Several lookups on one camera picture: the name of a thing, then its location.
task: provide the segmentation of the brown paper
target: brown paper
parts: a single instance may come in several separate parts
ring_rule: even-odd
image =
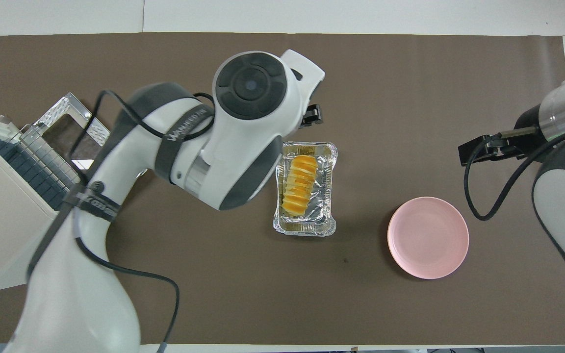
[[[294,49],[326,78],[312,102],[325,123],[290,136],[330,141],[334,235],[276,233],[273,180],[246,206],[217,212],[148,173],[108,232],[117,264],[175,279],[171,342],[190,344],[565,344],[565,264],[531,205],[533,166],[499,213],[466,205],[457,146],[511,129],[565,77],[561,38],[348,34],[138,33],[0,37],[0,114],[31,123],[67,92],[91,107],[101,89],[127,98],[175,81],[210,92],[217,67],[245,50]],[[112,127],[117,105],[100,119]],[[516,161],[473,167],[487,210]],[[468,255],[452,275],[411,277],[386,228],[420,196],[452,203],[468,223]],[[159,342],[173,310],[165,283],[119,275]],[[20,317],[25,286],[0,291],[0,342]]]

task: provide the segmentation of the black cable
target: black cable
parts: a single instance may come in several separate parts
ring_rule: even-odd
[[[119,95],[117,95],[115,92],[112,92],[112,90],[103,90],[99,93],[99,96],[97,96],[97,102],[96,102],[96,107],[93,110],[93,116],[97,116],[97,110],[99,109],[99,105],[102,102],[102,98],[105,95],[110,95],[112,96],[114,99],[117,100],[117,102],[119,102],[119,105],[121,105],[121,107],[124,109],[124,111],[126,112],[126,114],[130,117],[130,119],[132,119],[132,121],[134,121],[135,123],[137,123],[137,125],[140,125],[142,128],[144,128],[145,130],[147,130],[150,134],[156,136],[157,138],[163,138],[164,136],[164,132],[160,132],[159,130],[154,129],[153,127],[147,125],[143,119],[141,119],[141,117],[139,116],[139,114],[137,114],[137,112],[134,111],[134,109],[132,109],[130,107],[130,105],[127,105],[126,102],[124,102],[123,99],[121,99],[121,97]]]
[[[204,93],[204,92],[198,92],[196,94],[194,94],[194,96],[196,97],[204,97],[206,99],[208,99],[211,103],[213,103],[213,105],[215,104],[215,101],[213,100],[213,96],[211,96],[208,93]],[[208,130],[210,130],[211,127],[213,127],[213,123],[215,122],[215,115],[213,114],[213,116],[210,118],[210,122],[208,122],[208,125],[206,125],[204,127],[204,129],[199,130],[198,132],[194,132],[193,134],[188,134],[184,140],[185,141],[189,141],[190,139],[194,139],[197,138],[201,135],[203,135],[205,132],[207,132]]]
[[[534,160],[536,160],[536,158],[538,158],[541,154],[543,154],[544,152],[546,152],[550,148],[554,147],[558,143],[565,141],[565,134],[561,134],[560,136],[558,136],[558,137],[552,139],[551,141],[545,143],[544,145],[540,146],[527,159],[525,159],[522,162],[522,164],[520,164],[520,166],[515,170],[515,172],[512,174],[512,176],[509,178],[509,180],[507,180],[507,183],[505,183],[505,187],[500,192],[500,195],[498,195],[498,198],[496,199],[496,202],[494,203],[494,206],[492,206],[491,210],[489,210],[489,212],[487,214],[481,215],[481,214],[479,214],[478,210],[475,208],[474,204],[472,203],[472,199],[470,198],[470,190],[469,190],[469,187],[468,187],[468,178],[469,178],[470,167],[472,166],[472,163],[473,163],[475,157],[479,154],[479,152],[483,149],[483,147],[487,143],[494,141],[496,139],[500,139],[500,138],[501,138],[501,135],[500,135],[500,133],[498,133],[496,135],[493,135],[493,136],[490,136],[490,137],[484,139],[484,141],[479,143],[478,146],[473,150],[472,154],[470,155],[470,157],[468,159],[468,163],[466,164],[466,170],[465,170],[464,175],[463,175],[463,189],[464,189],[465,194],[466,194],[466,201],[468,202],[468,206],[469,206],[470,210],[472,211],[472,213],[475,215],[475,217],[477,217],[477,219],[480,219],[481,221],[487,221],[488,219],[491,219],[496,214],[496,212],[500,208],[500,205],[502,205],[503,201],[505,200],[505,197],[507,197],[507,194],[509,194],[509,190],[511,190],[514,183],[516,182],[518,177],[520,177],[522,172],[524,172],[524,170],[527,169],[527,167]]]
[[[172,279],[165,277],[165,276],[157,275],[155,273],[132,270],[130,268],[124,268],[124,267],[118,266],[116,264],[110,263],[110,262],[108,262],[104,259],[101,259],[101,257],[98,257],[91,250],[89,250],[89,248],[87,248],[87,246],[85,245],[85,243],[82,241],[82,239],[80,237],[76,237],[76,243],[78,244],[78,248],[80,248],[81,252],[83,252],[86,255],[86,257],[91,259],[94,263],[100,264],[100,265],[102,265],[106,268],[110,268],[111,270],[119,271],[121,273],[127,273],[128,275],[135,275],[135,276],[140,276],[140,277],[149,277],[149,278],[159,279],[159,280],[165,281],[165,282],[167,282],[167,283],[169,283],[173,286],[173,288],[176,292],[176,305],[175,305],[174,310],[173,310],[173,315],[171,316],[171,322],[169,324],[169,328],[167,329],[167,333],[165,334],[163,342],[161,343],[161,347],[158,350],[158,352],[163,351],[164,347],[166,346],[166,343],[169,340],[169,337],[171,335],[171,329],[173,329],[173,326],[176,323],[176,316],[178,315],[178,307],[180,305],[180,288],[178,287],[178,284],[176,282],[174,282]]]

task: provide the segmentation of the black strap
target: black strap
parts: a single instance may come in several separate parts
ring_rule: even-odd
[[[117,212],[121,208],[121,205],[115,201],[81,184],[76,184],[63,202],[78,207],[80,210],[96,217],[105,219],[110,223],[115,220]]]
[[[171,182],[171,168],[176,160],[182,142],[190,132],[204,120],[213,117],[215,110],[206,104],[200,104],[188,110],[163,136],[154,163],[155,173]]]

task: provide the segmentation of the orange food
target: orange food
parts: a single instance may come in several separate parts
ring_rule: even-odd
[[[282,209],[288,215],[304,215],[307,211],[317,170],[318,163],[313,156],[303,154],[291,160],[282,195]]]

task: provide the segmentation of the machine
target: machine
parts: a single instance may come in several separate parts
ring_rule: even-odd
[[[319,109],[305,112],[324,75],[292,50],[281,57],[249,51],[217,70],[214,109],[176,83],[139,89],[128,103],[116,96],[123,110],[110,137],[65,197],[30,263],[22,317],[5,353],[138,352],[134,306],[112,270],[175,287],[166,342],[178,286],[111,264],[105,250],[108,226],[137,175],[154,170],[218,210],[243,205],[271,176],[283,138],[319,121]]]
[[[512,185],[533,161],[542,163],[532,188],[532,201],[540,224],[565,260],[565,81],[541,104],[518,118],[513,130],[484,135],[459,146],[466,167],[464,189],[468,205],[482,221],[492,218]],[[488,214],[481,215],[472,203],[468,188],[472,163],[505,158],[525,158],[503,188]]]

